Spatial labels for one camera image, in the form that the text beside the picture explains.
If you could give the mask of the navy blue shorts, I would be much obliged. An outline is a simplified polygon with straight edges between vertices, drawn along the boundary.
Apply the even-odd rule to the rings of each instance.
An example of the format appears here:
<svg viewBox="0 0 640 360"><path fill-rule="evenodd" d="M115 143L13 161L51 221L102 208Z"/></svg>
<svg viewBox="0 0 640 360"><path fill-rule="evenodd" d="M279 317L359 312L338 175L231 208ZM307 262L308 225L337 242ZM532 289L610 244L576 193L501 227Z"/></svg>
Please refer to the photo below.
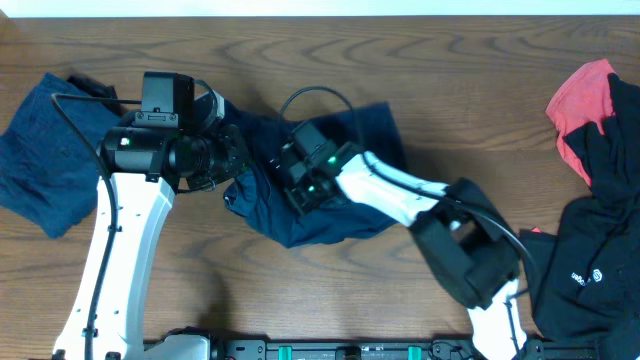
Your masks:
<svg viewBox="0 0 640 360"><path fill-rule="evenodd" d="M334 244L347 238L368 239L396 221L382 212L354 203L342 195L322 197L309 212L301 214L287 199L283 181L273 161L280 155L293 122L238 109L225 101L224 125L238 126L253 156L249 169L236 177L223 193L227 210L242 217L258 233L286 248L309 244ZM343 145L357 140L356 124L363 125L365 145L385 163L405 171L404 148L386 102L312 118L311 123L327 138Z"/></svg>

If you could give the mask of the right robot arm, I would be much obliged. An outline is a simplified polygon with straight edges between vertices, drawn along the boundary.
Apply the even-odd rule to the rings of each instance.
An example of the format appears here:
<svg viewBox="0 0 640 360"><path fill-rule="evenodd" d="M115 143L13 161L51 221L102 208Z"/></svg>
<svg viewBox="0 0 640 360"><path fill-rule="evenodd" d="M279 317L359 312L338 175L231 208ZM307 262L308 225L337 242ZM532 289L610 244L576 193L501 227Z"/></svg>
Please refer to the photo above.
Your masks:
<svg viewBox="0 0 640 360"><path fill-rule="evenodd" d="M524 357L519 276L533 259L475 183L420 179L352 142L288 143L269 165L303 214L340 196L405 226L436 280L467 309L475 349L486 359Z"/></svg>

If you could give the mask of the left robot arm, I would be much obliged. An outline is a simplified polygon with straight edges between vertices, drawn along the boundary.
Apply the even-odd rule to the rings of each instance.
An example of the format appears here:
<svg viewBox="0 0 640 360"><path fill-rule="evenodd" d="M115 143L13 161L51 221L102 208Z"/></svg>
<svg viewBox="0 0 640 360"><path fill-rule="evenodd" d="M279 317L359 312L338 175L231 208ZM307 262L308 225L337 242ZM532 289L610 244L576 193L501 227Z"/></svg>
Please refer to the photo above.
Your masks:
<svg viewBox="0 0 640 360"><path fill-rule="evenodd" d="M73 311L55 359L214 359L206 333L181 330L144 344L146 296L159 235L179 183L208 191L247 164L238 130L222 127L224 99L213 90L143 93L128 125L110 129L93 155L98 215Z"/></svg>

